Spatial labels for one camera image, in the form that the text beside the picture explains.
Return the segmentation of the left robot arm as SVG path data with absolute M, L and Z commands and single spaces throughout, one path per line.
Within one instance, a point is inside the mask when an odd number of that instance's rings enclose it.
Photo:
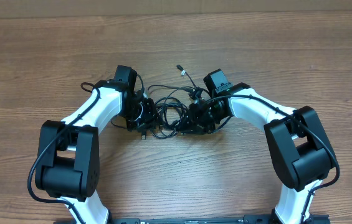
M 146 135 L 155 127 L 153 100 L 143 88 L 135 90 L 140 79 L 134 69 L 119 65 L 112 79 L 89 85 L 90 98 L 74 113 L 42 125 L 37 158 L 27 178 L 34 200 L 65 205 L 73 223 L 112 223 L 97 192 L 99 135 L 117 116 L 125 119 L 128 131 Z

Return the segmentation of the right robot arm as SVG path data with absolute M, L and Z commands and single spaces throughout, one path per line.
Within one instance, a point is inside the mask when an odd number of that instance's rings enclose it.
M 245 83 L 233 85 L 217 69 L 203 79 L 209 100 L 192 94 L 194 103 L 177 130 L 184 134 L 212 134 L 231 117 L 248 121 L 265 133 L 272 165 L 282 182 L 278 204 L 267 215 L 244 215 L 242 223 L 329 223 L 327 215 L 313 215 L 315 192 L 337 169 L 335 153 L 316 111 L 282 106 L 260 96 Z

